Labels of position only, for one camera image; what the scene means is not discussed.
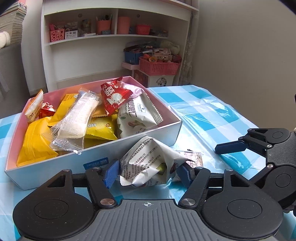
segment table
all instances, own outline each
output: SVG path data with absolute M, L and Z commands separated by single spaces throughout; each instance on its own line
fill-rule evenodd
M 175 145 L 176 150 L 199 151 L 203 165 L 211 172 L 222 173 L 225 168 L 233 168 L 246 178 L 251 178 L 265 166 L 265 158 L 246 150 L 218 156 L 214 153 L 216 144 L 235 141 L 245 135 L 247 129 L 256 125 L 241 116 L 230 105 L 213 96 L 209 91 L 193 85 L 154 87 L 150 90 L 183 120 L 183 125 Z M 6 155 L 11 137 L 20 114 L 0 119 L 0 169 L 4 170 Z M 14 206 L 33 190 L 19 189 L 4 173 L 0 172 L 0 239 L 15 241 L 20 236 L 12 221 Z M 117 201 L 129 199 L 174 198 L 178 203 L 185 192 L 181 182 L 157 185 L 154 187 L 121 189 L 115 182 L 110 189 Z M 75 192 L 88 197 L 85 188 Z M 280 227 L 284 238 L 296 237 L 296 221 L 292 214 L 285 214 Z

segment plastic table cover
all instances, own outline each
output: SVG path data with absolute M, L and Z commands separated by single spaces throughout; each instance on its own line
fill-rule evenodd
M 173 149 L 201 152 L 203 166 L 211 172 L 221 173 L 230 167 L 248 179 L 265 166 L 265 158 L 249 150 L 220 156 L 214 153 L 216 144 L 235 141 L 245 135 L 247 129 L 256 128 L 256 125 L 209 91 L 194 85 L 154 87 L 150 90 L 183 120 Z M 19 116 L 16 114 L 0 119 L 0 239 L 3 241 L 19 239 L 12 212 L 15 205 L 33 191 L 18 188 L 3 171 Z M 110 191 L 117 201 L 122 198 L 175 199 L 178 203 L 186 189 L 181 182 L 169 181 L 164 185 L 139 188 L 122 187 L 115 182 Z M 75 192 L 89 198 L 86 188 L 75 188 Z M 294 239 L 295 224 L 293 214 L 285 214 L 277 238 Z

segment plastic basket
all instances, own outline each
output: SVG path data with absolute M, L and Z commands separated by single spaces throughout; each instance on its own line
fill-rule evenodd
M 139 58 L 143 53 L 124 52 L 124 60 L 130 64 L 139 64 Z
M 65 39 L 65 29 L 58 29 L 54 31 L 50 31 L 50 41 L 55 42 L 59 40 Z
M 140 25 L 137 24 L 136 26 L 136 33 L 140 35 L 149 35 L 150 32 L 150 25 Z
M 175 75 L 180 64 L 150 62 L 140 58 L 140 70 L 150 76 L 155 75 Z

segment wall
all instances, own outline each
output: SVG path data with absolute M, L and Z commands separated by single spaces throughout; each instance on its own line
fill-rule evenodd
M 192 84 L 259 127 L 296 126 L 296 15 L 278 0 L 201 0 Z
M 26 0 L 27 14 L 22 23 L 22 62 L 30 94 L 46 90 L 41 53 L 40 20 L 42 0 Z

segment pink basket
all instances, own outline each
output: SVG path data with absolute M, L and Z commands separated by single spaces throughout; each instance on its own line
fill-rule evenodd
M 136 26 L 136 33 L 140 35 L 149 35 L 150 33 L 150 25 L 140 25 L 137 24 Z
M 140 58 L 140 70 L 147 75 L 175 75 L 179 68 L 178 63 L 159 63 L 150 62 L 143 58 Z
M 59 40 L 65 39 L 65 29 L 58 29 L 54 31 L 50 31 L 50 41 L 55 42 Z

